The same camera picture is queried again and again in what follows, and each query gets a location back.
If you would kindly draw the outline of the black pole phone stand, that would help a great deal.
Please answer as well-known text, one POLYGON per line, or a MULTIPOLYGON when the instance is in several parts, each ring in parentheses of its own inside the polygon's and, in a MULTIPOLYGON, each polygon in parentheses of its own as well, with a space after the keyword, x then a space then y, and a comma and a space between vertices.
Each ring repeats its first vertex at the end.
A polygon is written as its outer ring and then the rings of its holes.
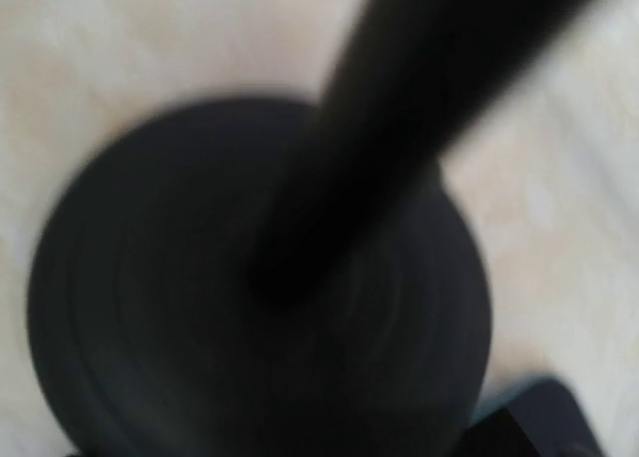
POLYGON ((448 455, 491 306, 438 159, 585 1, 368 0, 318 106, 206 100, 97 155, 27 302, 79 453, 448 455))

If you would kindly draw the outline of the lone black smartphone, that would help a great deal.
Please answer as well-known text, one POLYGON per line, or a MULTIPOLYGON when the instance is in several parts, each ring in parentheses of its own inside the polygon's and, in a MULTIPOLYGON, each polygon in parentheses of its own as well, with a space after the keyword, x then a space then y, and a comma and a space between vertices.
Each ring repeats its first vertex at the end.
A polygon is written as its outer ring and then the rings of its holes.
POLYGON ((545 375, 478 406, 458 447, 461 456, 602 456, 580 404, 561 380, 545 375))

